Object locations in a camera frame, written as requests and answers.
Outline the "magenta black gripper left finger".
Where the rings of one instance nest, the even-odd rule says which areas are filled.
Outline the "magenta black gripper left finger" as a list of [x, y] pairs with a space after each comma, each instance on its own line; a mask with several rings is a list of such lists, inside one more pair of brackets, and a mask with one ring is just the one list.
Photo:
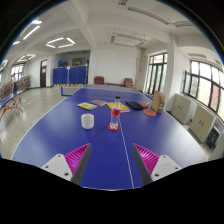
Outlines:
[[90, 155], [91, 144], [87, 143], [65, 155], [56, 154], [42, 166], [42, 169], [79, 185]]

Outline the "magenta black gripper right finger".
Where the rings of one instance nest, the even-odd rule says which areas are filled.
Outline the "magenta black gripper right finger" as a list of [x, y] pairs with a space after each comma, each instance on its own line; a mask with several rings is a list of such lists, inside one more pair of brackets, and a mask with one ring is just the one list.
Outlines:
[[132, 153], [144, 185], [148, 185], [181, 169], [168, 155], [159, 156], [137, 144], [133, 144]]

